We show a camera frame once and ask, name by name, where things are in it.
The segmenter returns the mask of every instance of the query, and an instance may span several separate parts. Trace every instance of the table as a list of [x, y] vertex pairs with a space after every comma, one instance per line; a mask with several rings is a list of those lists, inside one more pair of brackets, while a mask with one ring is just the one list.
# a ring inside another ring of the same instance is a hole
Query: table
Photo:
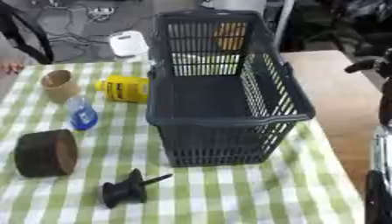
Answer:
[[[73, 71], [100, 120], [74, 132], [80, 148], [74, 173], [23, 178], [13, 148], [24, 133], [70, 128], [64, 108], [50, 103], [39, 77]], [[104, 101], [92, 83], [110, 74], [144, 74], [141, 63], [28, 66], [0, 107], [0, 221], [4, 223], [362, 223], [363, 205], [316, 120], [300, 123], [262, 164], [169, 166], [146, 106]], [[146, 178], [173, 173], [148, 186], [146, 204], [113, 210], [98, 186], [123, 180], [132, 168]]]
[[380, 91], [363, 74], [344, 72], [352, 62], [342, 52], [293, 52], [284, 57], [293, 65], [340, 162], [365, 196]]

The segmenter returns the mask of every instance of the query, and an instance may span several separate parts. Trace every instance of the yellow can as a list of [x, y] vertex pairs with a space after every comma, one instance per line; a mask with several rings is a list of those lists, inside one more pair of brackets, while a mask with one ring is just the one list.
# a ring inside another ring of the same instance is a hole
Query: yellow can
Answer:
[[103, 91], [105, 97], [117, 102], [147, 102], [149, 80], [140, 77], [110, 75], [107, 80], [95, 83], [96, 91]]

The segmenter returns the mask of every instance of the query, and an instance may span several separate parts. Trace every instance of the wooden table surface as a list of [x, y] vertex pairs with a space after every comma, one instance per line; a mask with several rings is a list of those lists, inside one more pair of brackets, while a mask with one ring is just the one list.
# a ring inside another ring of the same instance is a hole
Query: wooden table surface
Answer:
[[351, 62], [342, 52], [292, 52], [283, 57], [294, 67], [321, 127], [363, 198], [381, 93], [361, 73], [344, 72]]

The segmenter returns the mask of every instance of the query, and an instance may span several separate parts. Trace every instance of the dark wooden cylinder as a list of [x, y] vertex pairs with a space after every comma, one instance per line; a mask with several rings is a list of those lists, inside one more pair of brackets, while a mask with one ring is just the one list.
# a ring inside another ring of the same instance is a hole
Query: dark wooden cylinder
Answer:
[[78, 150], [68, 129], [21, 136], [15, 149], [15, 164], [25, 177], [68, 175], [74, 171]]

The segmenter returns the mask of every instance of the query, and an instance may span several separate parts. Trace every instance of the paper cup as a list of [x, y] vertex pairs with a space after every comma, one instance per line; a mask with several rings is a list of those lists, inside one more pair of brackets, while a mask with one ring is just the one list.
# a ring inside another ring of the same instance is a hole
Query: paper cup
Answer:
[[81, 91], [81, 88], [67, 70], [50, 72], [41, 79], [41, 85], [49, 99], [58, 104], [65, 103], [69, 98]]

